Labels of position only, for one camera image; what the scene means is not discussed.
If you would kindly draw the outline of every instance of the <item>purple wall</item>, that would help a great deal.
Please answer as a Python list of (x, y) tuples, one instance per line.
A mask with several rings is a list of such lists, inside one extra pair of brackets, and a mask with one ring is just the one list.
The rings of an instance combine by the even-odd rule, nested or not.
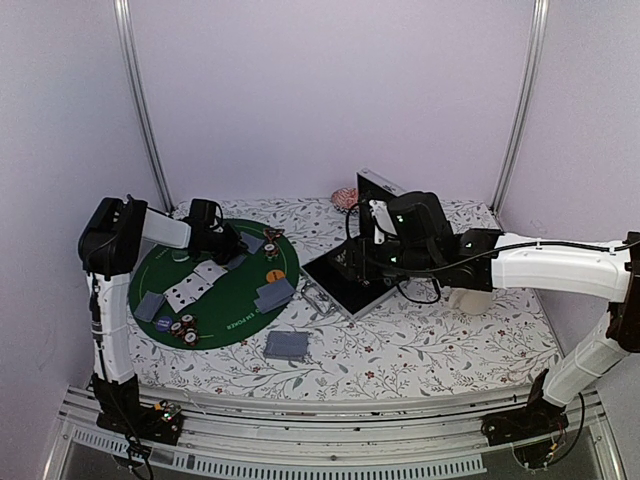
[(533, 2), (139, 0), (132, 18), (177, 200), (328, 196), (369, 166), (489, 201)]
[(78, 236), (105, 195), (157, 204), (112, 2), (0, 3), (0, 477), (38, 478), (92, 369)]
[[(502, 220), (521, 234), (621, 239), (640, 230), (640, 3), (552, 2), (542, 64)], [(543, 292), (568, 351), (604, 302)], [(640, 478), (640, 359), (599, 382), (628, 478)]]

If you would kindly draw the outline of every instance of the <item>orange dot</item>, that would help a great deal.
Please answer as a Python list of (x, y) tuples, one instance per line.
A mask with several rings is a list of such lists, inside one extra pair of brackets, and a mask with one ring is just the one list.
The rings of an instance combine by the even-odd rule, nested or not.
[(277, 282), (278, 280), (284, 277), (285, 277), (285, 274), (282, 270), (271, 270), (269, 273), (267, 273), (267, 282), (269, 283)]

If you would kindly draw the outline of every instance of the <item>floral tablecloth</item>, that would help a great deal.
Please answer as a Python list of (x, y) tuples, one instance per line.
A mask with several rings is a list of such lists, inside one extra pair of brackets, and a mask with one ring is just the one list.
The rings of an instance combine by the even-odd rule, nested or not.
[[(222, 202), (226, 218), (282, 227), (301, 264), (343, 241), (344, 215), (328, 199)], [(484, 204), (443, 202), (457, 231), (495, 228)], [(181, 204), (177, 218), (186, 215)], [(140, 381), (211, 394), (303, 400), (385, 399), (451, 395), (516, 386), (558, 360), (558, 348), (533, 292), (494, 292), (492, 308), (468, 316), (447, 307), (410, 303), (395, 295), (356, 321), (319, 316), (297, 294), (269, 327), (247, 340), (208, 351), (174, 350), (149, 338), (129, 314), (130, 350)], [(426, 298), (430, 283), (407, 287)], [(310, 335), (304, 362), (267, 360), (270, 330)]]

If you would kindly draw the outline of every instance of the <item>poker mat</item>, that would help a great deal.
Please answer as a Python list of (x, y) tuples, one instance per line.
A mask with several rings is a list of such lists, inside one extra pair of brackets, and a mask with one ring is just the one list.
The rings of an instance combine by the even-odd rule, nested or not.
[[(260, 239), (264, 238), (263, 229), (268, 227), (251, 220), (232, 219), (229, 223), (238, 232), (246, 232)], [(268, 283), (269, 272), (280, 270), (294, 288), (298, 284), (300, 263), (295, 249), (284, 235), (276, 240), (276, 244), (280, 248), (277, 258), (267, 260), (262, 249), (253, 255), (247, 252), (247, 258), (238, 268), (220, 277), (198, 301), (183, 308), (179, 313), (175, 313), (169, 303), (165, 302), (152, 322), (135, 319), (136, 322), (154, 340), (169, 347), (185, 350), (224, 347), (254, 335), (267, 327), (286, 307), (284, 305), (263, 314), (253, 303), (258, 298), (256, 289)], [(162, 294), (193, 273), (198, 263), (210, 258), (203, 254), (197, 261), (187, 259), (176, 262), (172, 256), (173, 252), (172, 248), (158, 245), (144, 258), (129, 287), (129, 306), (132, 312), (147, 291)], [(168, 316), (175, 322), (186, 314), (197, 317), (200, 341), (193, 347), (186, 345), (181, 339), (174, 338), (169, 332), (156, 329), (156, 322), (160, 317)]]

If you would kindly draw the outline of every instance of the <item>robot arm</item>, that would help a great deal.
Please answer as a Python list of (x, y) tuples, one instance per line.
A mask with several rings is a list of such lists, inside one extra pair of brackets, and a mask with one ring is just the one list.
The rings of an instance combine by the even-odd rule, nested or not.
[(193, 200), (182, 221), (157, 212), (142, 200), (102, 200), (78, 244), (90, 291), (94, 348), (94, 393), (102, 409), (98, 425), (128, 436), (175, 445), (182, 416), (175, 405), (140, 405), (138, 379), (129, 355), (127, 294), (143, 240), (187, 249), (197, 258), (210, 254), (218, 263), (246, 249), (224, 223), (217, 203)]
[(630, 353), (640, 352), (640, 234), (622, 241), (572, 243), (471, 229), (455, 235), (434, 194), (370, 200), (372, 238), (351, 239), (357, 278), (435, 278), (441, 285), (491, 291), (540, 288), (594, 295), (609, 309), (591, 333), (532, 386), (526, 407), (488, 415), (491, 445), (567, 425), (565, 407)]

